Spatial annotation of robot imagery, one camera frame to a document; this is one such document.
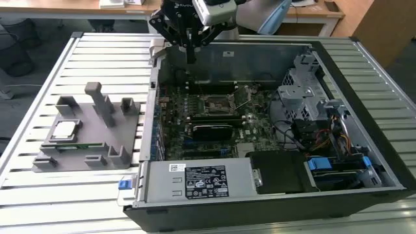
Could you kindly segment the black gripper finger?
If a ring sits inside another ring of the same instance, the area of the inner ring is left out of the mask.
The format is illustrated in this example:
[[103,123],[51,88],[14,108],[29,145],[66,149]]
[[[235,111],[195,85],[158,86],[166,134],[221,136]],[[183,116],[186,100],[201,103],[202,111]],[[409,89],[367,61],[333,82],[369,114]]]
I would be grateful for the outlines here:
[[197,49],[209,46],[219,34],[227,29],[229,23],[217,24],[205,30],[202,27],[193,28],[193,63],[197,62]]
[[171,42],[178,45],[186,53],[186,62],[193,64],[193,45],[186,22],[189,14],[185,10],[159,9],[151,16],[151,26]]

